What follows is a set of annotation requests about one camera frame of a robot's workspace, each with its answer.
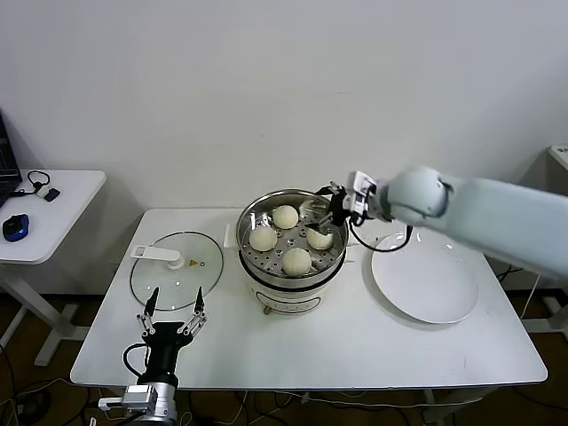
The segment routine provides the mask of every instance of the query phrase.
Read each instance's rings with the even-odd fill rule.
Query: white bun
[[[292,248],[282,258],[282,268],[287,275],[298,277],[310,271],[312,257],[303,248]]]
[[[308,244],[316,250],[327,250],[334,245],[334,235],[332,233],[324,235],[323,233],[318,233],[317,231],[308,228],[306,236]]]
[[[257,226],[248,236],[250,246],[256,251],[269,251],[274,249],[278,236],[270,226]]]
[[[291,229],[298,223],[298,212],[292,206],[280,206],[274,210],[272,220],[280,229]]]

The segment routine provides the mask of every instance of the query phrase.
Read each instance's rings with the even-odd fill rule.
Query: laptop
[[[0,206],[21,183],[20,169],[8,140],[8,133],[0,114]]]

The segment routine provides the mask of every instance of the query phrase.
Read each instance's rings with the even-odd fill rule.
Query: blue mouse
[[[2,234],[10,242],[16,242],[28,235],[28,215],[15,215],[6,220],[2,225]]]

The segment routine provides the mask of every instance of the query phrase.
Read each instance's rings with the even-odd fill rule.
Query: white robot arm
[[[366,219],[397,219],[528,270],[568,277],[566,197],[492,180],[442,176],[427,168],[384,182],[354,171],[347,186],[331,188],[331,208],[320,229],[347,217],[355,226]]]

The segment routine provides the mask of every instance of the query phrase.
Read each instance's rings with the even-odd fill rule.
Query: pot lid
[[[130,274],[130,287],[139,302],[145,304],[156,287],[160,294],[158,311],[175,311],[195,303],[199,287],[203,296],[215,287],[223,271],[223,252],[203,233],[186,232],[167,235],[151,246],[176,250],[183,264],[176,269],[168,262],[139,258]]]

